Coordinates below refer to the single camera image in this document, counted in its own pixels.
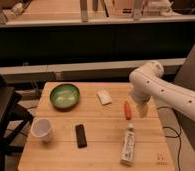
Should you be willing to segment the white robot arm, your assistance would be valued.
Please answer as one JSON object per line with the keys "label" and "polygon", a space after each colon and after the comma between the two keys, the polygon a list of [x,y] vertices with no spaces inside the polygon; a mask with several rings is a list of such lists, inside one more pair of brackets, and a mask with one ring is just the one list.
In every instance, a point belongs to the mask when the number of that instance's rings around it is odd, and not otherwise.
{"label": "white robot arm", "polygon": [[153,96],[195,121],[195,91],[164,81],[163,74],[164,67],[156,60],[134,69],[129,75],[134,102],[142,107]]}

